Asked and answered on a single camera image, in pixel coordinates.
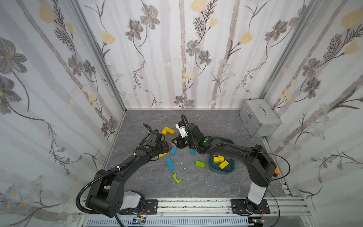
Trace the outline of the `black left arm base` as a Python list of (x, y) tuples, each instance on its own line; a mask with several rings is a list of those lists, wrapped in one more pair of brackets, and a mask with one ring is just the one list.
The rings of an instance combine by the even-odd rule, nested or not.
[(157, 213), (158, 200), (146, 199), (145, 195), (136, 191), (124, 193), (120, 214), (128, 215), (154, 215)]

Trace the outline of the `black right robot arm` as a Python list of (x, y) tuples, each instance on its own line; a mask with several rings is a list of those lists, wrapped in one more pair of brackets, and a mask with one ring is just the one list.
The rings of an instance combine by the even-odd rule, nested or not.
[(180, 122), (175, 127), (180, 136), (172, 139), (172, 142), (177, 148), (189, 147), (201, 155), (220, 155), (244, 163), (251, 180), (247, 200), (254, 205), (261, 204), (277, 169), (276, 163), (262, 146), (243, 147), (217, 137), (204, 136), (195, 124), (186, 126)]

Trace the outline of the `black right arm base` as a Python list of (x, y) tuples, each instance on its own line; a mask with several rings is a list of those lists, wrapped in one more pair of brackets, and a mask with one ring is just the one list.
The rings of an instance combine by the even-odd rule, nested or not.
[(245, 201), (245, 199), (232, 199), (230, 202), (233, 214), (249, 216), (253, 214), (262, 215), (271, 213), (266, 199), (262, 199), (259, 205), (251, 201)]

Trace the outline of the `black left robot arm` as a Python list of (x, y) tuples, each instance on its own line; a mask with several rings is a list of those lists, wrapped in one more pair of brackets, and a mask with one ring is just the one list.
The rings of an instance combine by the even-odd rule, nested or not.
[(169, 151), (165, 135), (150, 131), (133, 150), (132, 155), (109, 170), (99, 170), (76, 197), (77, 208), (87, 214), (103, 214), (113, 218), (120, 210), (132, 205), (124, 201), (124, 186), (128, 179), (154, 157)]

